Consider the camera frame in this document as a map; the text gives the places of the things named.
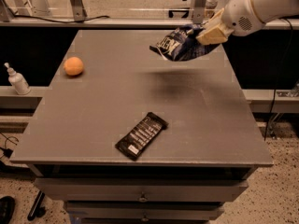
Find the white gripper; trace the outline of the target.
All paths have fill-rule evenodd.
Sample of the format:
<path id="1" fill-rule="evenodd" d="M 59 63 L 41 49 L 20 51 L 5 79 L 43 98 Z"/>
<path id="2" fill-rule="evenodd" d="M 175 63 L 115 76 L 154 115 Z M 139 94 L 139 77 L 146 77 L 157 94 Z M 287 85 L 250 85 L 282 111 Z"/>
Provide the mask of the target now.
<path id="1" fill-rule="evenodd" d="M 230 0 L 203 25 L 196 39 L 202 45 L 215 45 L 226 42 L 231 33 L 246 36 L 263 27 L 253 0 Z"/>

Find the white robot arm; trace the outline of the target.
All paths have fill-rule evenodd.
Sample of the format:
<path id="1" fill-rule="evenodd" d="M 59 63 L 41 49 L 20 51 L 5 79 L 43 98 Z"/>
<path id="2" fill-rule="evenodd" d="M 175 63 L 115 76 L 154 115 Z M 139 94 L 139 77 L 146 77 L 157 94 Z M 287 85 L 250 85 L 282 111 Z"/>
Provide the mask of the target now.
<path id="1" fill-rule="evenodd" d="M 220 44 L 230 35 L 250 35 L 270 21 L 298 14 L 299 0 L 230 0 L 203 25 L 196 39 L 202 45 Z"/>

